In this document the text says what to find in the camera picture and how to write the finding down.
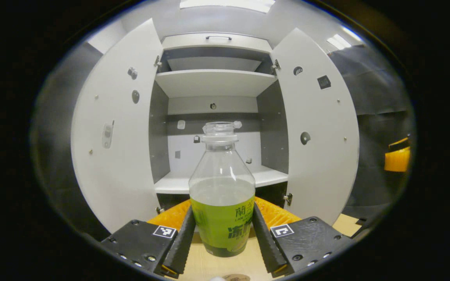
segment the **plastic bottle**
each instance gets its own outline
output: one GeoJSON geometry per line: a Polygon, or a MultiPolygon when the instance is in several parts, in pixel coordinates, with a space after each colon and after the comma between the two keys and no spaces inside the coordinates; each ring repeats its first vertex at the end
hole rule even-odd
{"type": "Polygon", "coordinates": [[[255,178],[236,151],[234,123],[206,123],[202,129],[206,151],[189,180],[195,221],[208,253],[236,256],[248,241],[255,178]]]}

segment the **drawer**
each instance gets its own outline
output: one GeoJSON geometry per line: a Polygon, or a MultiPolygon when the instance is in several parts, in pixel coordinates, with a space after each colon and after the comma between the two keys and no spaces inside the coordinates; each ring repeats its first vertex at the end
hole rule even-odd
{"type": "Polygon", "coordinates": [[[189,47],[228,47],[244,50],[256,50],[270,53],[272,48],[265,39],[226,33],[191,33],[173,35],[164,38],[162,47],[165,50],[189,47]]]}

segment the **cabinet door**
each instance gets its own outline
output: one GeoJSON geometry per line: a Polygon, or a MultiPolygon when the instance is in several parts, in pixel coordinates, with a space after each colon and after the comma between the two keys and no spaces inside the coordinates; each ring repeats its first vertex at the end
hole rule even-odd
{"type": "Polygon", "coordinates": [[[156,215],[148,119],[154,63],[162,51],[150,19],[98,61],[75,105],[71,129],[75,175],[89,207],[111,233],[131,219],[146,221],[156,215]],[[137,72],[135,79],[128,75],[130,68],[137,72]],[[133,91],[138,92],[137,103],[133,91]]]}
{"type": "Polygon", "coordinates": [[[276,73],[288,124],[287,193],[293,201],[284,207],[299,217],[317,216],[333,224],[350,195],[359,161],[359,127],[350,92],[325,52],[297,28],[270,56],[280,65],[276,73]],[[324,76],[330,87],[321,89],[318,78],[324,76]]]}

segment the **cabinet shelf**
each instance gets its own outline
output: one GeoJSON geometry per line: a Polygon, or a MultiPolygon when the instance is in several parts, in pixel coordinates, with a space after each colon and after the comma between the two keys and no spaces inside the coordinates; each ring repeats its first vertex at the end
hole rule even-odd
{"type": "Polygon", "coordinates": [[[277,76],[229,69],[192,69],[158,73],[155,81],[169,98],[248,96],[256,98],[277,76]]]}
{"type": "MultiPolygon", "coordinates": [[[[256,187],[264,187],[276,183],[288,181],[288,175],[283,172],[267,168],[265,166],[249,168],[255,177],[256,187]]],[[[155,192],[160,194],[188,194],[188,176],[183,176],[170,171],[166,176],[154,184],[155,192]]]]}

